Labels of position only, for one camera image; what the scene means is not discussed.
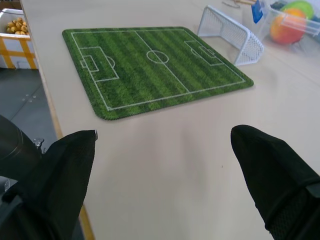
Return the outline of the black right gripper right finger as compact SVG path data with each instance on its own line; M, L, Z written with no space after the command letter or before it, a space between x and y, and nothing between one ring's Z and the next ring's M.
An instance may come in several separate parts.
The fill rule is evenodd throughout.
M232 150L265 229L275 240L320 238L320 176L284 140L231 129Z

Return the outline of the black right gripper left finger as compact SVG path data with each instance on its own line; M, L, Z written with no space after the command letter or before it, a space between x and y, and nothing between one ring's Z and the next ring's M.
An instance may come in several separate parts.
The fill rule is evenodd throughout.
M70 240L87 193L96 130L54 142L42 160L2 196L2 240Z

